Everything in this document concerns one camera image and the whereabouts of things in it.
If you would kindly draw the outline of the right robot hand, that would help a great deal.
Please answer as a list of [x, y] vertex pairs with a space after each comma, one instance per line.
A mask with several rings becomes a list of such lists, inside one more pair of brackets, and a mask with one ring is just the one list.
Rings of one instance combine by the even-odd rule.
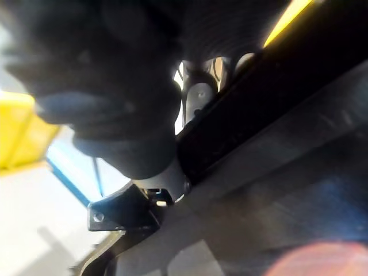
[[174, 124], [182, 61], [261, 49], [288, 1], [2, 1], [5, 70], [47, 123], [144, 189], [185, 193]]

